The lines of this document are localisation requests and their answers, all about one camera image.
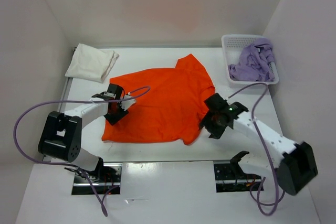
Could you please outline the orange t shirt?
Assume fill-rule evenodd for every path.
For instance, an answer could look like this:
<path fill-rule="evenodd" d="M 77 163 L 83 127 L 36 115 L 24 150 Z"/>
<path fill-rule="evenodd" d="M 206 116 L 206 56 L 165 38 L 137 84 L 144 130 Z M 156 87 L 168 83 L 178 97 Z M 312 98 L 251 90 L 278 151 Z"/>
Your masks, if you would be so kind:
<path fill-rule="evenodd" d="M 115 125 L 105 124 L 103 141 L 164 143 L 182 140 L 191 145 L 200 134 L 199 124 L 208 111 L 204 103 L 215 93 L 205 67 L 189 54 L 174 68 L 146 69 L 110 79 L 126 91 L 149 86 Z"/>

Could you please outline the white t shirt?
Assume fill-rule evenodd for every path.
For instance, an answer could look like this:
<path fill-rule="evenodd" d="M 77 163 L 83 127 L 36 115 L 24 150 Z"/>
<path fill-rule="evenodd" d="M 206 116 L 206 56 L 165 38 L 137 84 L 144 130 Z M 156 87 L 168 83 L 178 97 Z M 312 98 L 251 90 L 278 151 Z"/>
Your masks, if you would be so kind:
<path fill-rule="evenodd" d="M 119 54 L 114 50 L 104 52 L 85 44 L 78 44 L 65 77 L 103 83 L 118 58 Z"/>

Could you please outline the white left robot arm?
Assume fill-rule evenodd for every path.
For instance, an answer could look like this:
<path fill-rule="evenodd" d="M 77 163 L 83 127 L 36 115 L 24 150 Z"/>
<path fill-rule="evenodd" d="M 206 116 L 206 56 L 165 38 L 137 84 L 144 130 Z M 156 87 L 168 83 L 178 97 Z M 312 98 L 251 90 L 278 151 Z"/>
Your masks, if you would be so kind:
<path fill-rule="evenodd" d="M 83 169 L 91 181 L 98 182 L 112 169 L 104 166 L 101 157 L 81 147 L 82 129 L 101 116 L 115 125 L 135 103 L 135 98 L 124 94 L 121 86 L 110 84 L 107 91 L 94 94 L 87 104 L 63 113 L 52 111 L 47 116 L 38 151 Z"/>

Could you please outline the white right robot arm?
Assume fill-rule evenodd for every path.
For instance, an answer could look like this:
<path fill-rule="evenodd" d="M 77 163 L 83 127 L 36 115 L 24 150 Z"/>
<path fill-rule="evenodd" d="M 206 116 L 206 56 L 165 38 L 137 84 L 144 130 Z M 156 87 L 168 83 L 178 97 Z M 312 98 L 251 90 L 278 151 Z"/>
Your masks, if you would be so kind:
<path fill-rule="evenodd" d="M 271 157 L 271 164 L 263 165 L 249 160 L 249 151 L 243 150 L 230 159 L 230 172 L 235 178 L 246 174 L 275 176 L 285 193 L 295 196 L 318 174 L 312 147 L 296 143 L 253 117 L 239 102 L 229 104 L 218 93 L 204 101 L 208 108 L 199 128 L 205 128 L 210 138 L 220 139 L 227 127 L 265 146 Z"/>

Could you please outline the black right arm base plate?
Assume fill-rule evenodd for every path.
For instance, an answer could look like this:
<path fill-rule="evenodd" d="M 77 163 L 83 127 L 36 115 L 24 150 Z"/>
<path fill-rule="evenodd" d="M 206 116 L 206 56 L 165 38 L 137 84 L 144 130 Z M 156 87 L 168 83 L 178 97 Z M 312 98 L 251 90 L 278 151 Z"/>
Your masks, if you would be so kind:
<path fill-rule="evenodd" d="M 253 185 L 256 186 L 252 190 L 256 191 L 261 182 L 259 175 L 245 173 L 236 175 L 229 162 L 214 163 L 213 166 L 217 193 L 249 191 Z"/>

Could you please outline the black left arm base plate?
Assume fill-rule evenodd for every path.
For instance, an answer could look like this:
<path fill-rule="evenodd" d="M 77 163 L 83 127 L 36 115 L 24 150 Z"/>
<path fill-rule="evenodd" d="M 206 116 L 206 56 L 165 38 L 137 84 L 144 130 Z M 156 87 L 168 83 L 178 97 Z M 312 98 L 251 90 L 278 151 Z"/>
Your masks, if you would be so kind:
<path fill-rule="evenodd" d="M 103 175 L 101 178 L 88 175 L 98 195 L 103 196 L 105 193 L 108 195 L 118 195 L 120 193 L 122 166 L 122 163 L 104 163 L 104 167 L 107 169 L 106 175 Z M 93 195 L 94 193 L 84 175 L 75 173 L 71 194 Z"/>

